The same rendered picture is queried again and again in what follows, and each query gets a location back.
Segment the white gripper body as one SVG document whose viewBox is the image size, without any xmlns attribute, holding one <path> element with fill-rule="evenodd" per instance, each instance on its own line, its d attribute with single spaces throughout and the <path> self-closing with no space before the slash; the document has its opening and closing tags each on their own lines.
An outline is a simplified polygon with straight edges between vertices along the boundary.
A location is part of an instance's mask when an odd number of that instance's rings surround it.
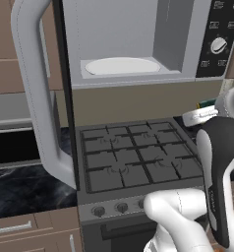
<svg viewBox="0 0 234 252">
<path fill-rule="evenodd" d="M 184 113 L 182 119 L 186 127 L 192 127 L 207 122 L 210 118 L 216 116 L 217 113 L 218 110 L 213 106 L 207 106 Z"/>
</svg>

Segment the green and yellow sponge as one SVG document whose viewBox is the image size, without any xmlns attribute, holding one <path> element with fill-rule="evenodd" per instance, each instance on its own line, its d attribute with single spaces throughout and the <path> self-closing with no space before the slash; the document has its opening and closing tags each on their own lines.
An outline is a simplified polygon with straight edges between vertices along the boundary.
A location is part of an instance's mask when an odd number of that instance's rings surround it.
<svg viewBox="0 0 234 252">
<path fill-rule="evenodd" d="M 216 102 L 215 98 L 210 98 L 210 99 L 207 99 L 207 100 L 202 100 L 202 101 L 200 101 L 200 102 L 197 103 L 197 109 L 205 108 L 205 107 L 208 107 L 208 108 L 214 107 L 215 102 Z"/>
</svg>

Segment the white microwave dial knob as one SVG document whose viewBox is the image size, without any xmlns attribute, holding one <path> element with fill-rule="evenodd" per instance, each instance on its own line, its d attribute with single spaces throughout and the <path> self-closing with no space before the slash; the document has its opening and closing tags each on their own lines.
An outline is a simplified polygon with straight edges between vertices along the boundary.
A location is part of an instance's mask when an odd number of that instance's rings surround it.
<svg viewBox="0 0 234 252">
<path fill-rule="evenodd" d="M 223 37 L 217 37 L 210 45 L 210 51 L 213 54 L 221 53 L 227 45 L 227 41 Z"/>
</svg>

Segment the white microwave turntable plate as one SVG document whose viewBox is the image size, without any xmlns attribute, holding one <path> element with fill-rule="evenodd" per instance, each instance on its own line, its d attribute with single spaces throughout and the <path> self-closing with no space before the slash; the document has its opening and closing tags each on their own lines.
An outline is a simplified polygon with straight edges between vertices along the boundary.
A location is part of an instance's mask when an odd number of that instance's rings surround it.
<svg viewBox="0 0 234 252">
<path fill-rule="evenodd" d="M 158 72 L 158 63 L 143 58 L 112 57 L 87 63 L 86 70 L 92 75 L 118 75 Z"/>
</svg>

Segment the grey microwave oven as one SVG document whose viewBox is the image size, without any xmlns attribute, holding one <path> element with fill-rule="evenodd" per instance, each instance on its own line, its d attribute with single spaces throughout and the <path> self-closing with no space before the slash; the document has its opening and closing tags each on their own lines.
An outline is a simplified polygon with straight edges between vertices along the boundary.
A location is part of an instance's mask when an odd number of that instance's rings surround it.
<svg viewBox="0 0 234 252">
<path fill-rule="evenodd" d="M 221 80 L 234 47 L 234 0 L 63 0 L 74 89 Z M 211 43 L 227 41 L 219 54 Z M 132 57 L 158 72 L 92 75 L 87 63 Z"/>
</svg>

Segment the black microwave door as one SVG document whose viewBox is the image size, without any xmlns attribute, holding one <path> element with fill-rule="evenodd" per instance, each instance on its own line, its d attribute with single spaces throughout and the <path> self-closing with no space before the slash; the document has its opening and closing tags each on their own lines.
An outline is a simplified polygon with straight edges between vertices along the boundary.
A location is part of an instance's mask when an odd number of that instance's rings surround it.
<svg viewBox="0 0 234 252">
<path fill-rule="evenodd" d="M 70 133 L 71 154 L 72 154 L 72 160 L 73 160 L 72 171 L 74 172 L 77 189 L 80 190 L 81 186 L 80 186 L 80 176 L 79 176 L 79 168 L 78 168 L 79 163 L 78 163 L 78 154 L 77 154 L 73 94 L 72 94 L 72 86 L 71 86 L 71 74 L 70 74 L 70 64 L 69 64 L 69 57 L 68 57 L 63 0 L 52 0 L 52 3 L 53 3 L 54 21 L 55 21 L 55 28 L 56 28 L 57 43 L 58 43 L 60 68 L 61 68 L 61 75 L 62 75 L 62 84 L 63 84 L 63 90 L 64 90 L 64 98 L 65 98 L 66 112 L 67 112 L 68 126 L 69 126 L 69 133 Z"/>
</svg>

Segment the dark grey gas hob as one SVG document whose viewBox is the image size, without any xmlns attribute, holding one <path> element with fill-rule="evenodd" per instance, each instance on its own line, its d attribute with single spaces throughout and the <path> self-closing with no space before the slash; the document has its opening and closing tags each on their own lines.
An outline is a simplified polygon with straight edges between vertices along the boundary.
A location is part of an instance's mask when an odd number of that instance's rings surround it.
<svg viewBox="0 0 234 252">
<path fill-rule="evenodd" d="M 197 148 L 172 118 L 81 127 L 77 143 L 90 194 L 203 184 Z"/>
</svg>

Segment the dark grey oven door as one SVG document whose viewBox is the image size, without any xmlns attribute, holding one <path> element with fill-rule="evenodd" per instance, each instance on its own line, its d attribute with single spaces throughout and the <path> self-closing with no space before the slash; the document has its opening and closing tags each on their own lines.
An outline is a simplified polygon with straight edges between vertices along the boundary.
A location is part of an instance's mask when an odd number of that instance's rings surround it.
<svg viewBox="0 0 234 252">
<path fill-rule="evenodd" d="M 86 221 L 81 223 L 85 252 L 144 252 L 146 244 L 153 238 L 155 230 L 135 235 L 103 240 L 100 227 L 105 224 L 107 229 L 140 223 L 155 222 L 145 215 L 116 218 L 113 220 Z"/>
</svg>

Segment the grey framed dark opening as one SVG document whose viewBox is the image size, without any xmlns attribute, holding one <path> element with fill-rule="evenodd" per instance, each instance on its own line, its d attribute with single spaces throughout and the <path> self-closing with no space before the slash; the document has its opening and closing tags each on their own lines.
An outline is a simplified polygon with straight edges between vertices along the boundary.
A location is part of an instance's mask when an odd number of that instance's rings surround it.
<svg viewBox="0 0 234 252">
<path fill-rule="evenodd" d="M 24 93 L 0 94 L 0 169 L 40 164 Z"/>
</svg>

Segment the brown base cupboard door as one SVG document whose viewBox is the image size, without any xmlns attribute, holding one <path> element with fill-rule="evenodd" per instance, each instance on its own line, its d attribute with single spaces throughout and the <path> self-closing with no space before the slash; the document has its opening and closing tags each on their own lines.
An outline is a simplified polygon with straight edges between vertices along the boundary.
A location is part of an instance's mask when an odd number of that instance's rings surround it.
<svg viewBox="0 0 234 252">
<path fill-rule="evenodd" d="M 0 252 L 72 252 L 70 234 L 74 236 L 76 252 L 84 252 L 78 229 L 2 242 Z"/>
</svg>

